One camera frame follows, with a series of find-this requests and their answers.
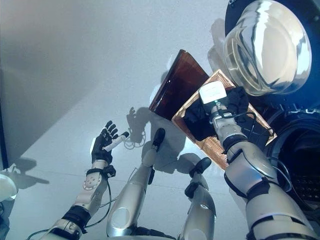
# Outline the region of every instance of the transparent dome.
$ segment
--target transparent dome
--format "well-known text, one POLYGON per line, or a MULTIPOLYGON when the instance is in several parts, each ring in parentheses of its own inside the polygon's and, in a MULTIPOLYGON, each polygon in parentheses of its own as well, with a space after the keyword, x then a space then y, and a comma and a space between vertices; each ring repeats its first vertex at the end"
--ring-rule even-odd
POLYGON ((295 92, 307 81, 312 62, 303 25, 273 0, 244 9, 226 37, 224 57, 235 83, 252 96, 295 92))

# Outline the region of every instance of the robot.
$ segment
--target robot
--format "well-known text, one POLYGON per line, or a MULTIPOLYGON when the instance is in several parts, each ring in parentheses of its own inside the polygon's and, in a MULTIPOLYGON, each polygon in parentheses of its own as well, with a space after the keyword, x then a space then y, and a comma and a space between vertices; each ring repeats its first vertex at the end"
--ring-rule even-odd
MULTIPOLYGON (((199 90, 199 97, 227 154, 229 166, 225 170, 225 181, 246 202, 247 239, 320 240, 298 205, 279 186, 277 172, 266 155, 248 141, 237 125, 234 114, 224 105, 221 99, 226 97, 226 92, 222 83, 204 85, 199 90)), ((115 124, 109 121, 94 139, 92 167, 86 173, 82 192, 41 240, 78 240, 86 233, 87 223, 99 209, 103 193, 108 187, 110 190, 108 179, 116 174, 111 165, 111 151, 129 136, 127 132, 118 136, 117 131, 115 124)), ((152 183, 155 173, 153 164, 164 137, 165 130, 159 128, 152 147, 108 213, 106 233, 111 240, 175 239, 153 229, 138 227, 147 186, 152 183)), ((179 240, 214 238, 215 204, 202 176, 210 163, 209 158, 204 158, 189 173, 191 181, 185 194, 191 205, 179 240)))

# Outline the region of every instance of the robot finger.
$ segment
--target robot finger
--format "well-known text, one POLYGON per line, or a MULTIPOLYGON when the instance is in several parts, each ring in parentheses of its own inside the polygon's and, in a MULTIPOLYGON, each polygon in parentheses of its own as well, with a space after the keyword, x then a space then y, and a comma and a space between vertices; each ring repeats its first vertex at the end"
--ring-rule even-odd
POLYGON ((103 148, 103 150, 106 150, 107 152, 111 151, 112 149, 114 149, 116 146, 118 146, 122 141, 126 140, 127 137, 129 137, 129 133, 127 131, 125 131, 124 133, 122 133, 120 136, 118 136, 116 139, 112 140, 112 143, 105 146, 103 148))
POLYGON ((114 129, 114 130, 110 133, 111 137, 114 137, 114 135, 115 135, 117 132, 118 132, 118 129, 114 129))
POLYGON ((116 125, 115 124, 112 124, 107 130, 108 130, 108 133, 110 134, 112 132, 113 129, 116 128, 116 125))
POLYGON ((112 124, 112 121, 108 121, 105 125, 105 128, 108 129, 111 126, 111 124, 112 124))

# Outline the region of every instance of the robotic arm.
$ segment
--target robotic arm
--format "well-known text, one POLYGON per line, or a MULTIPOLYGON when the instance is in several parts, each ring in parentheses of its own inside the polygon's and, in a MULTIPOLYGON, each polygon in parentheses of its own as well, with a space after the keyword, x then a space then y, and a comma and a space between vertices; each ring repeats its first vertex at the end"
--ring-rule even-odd
POLYGON ((116 175, 111 150, 124 141, 128 132, 118 136, 116 125, 109 121, 91 146, 92 167, 86 173, 82 192, 75 203, 41 238, 41 240, 78 240, 86 233, 86 226, 98 211, 104 192, 109 186, 108 178, 116 175))
POLYGON ((199 96, 210 116, 229 166, 224 178, 246 201, 248 240, 319 240, 307 218, 279 186, 277 173, 265 154, 241 132, 234 115, 221 99, 226 91, 219 81, 204 85, 199 96))

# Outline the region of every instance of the brown glass panel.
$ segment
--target brown glass panel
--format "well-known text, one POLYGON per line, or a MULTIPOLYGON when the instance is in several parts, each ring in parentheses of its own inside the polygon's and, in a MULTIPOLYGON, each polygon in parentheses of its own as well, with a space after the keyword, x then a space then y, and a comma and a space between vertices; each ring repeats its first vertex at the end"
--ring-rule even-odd
POLYGON ((180 50, 149 109, 171 121, 208 78, 196 60, 187 51, 180 50))

